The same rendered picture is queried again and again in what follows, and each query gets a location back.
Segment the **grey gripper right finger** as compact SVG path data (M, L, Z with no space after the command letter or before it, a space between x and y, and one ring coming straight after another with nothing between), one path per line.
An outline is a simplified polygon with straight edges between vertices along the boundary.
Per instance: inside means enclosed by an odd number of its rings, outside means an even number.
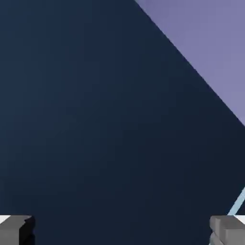
M245 245L245 215L210 218L210 245Z

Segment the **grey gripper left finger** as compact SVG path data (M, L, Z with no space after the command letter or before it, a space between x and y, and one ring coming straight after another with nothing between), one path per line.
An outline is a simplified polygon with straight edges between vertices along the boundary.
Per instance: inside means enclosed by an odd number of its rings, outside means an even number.
M0 245L35 245L35 217L0 215Z

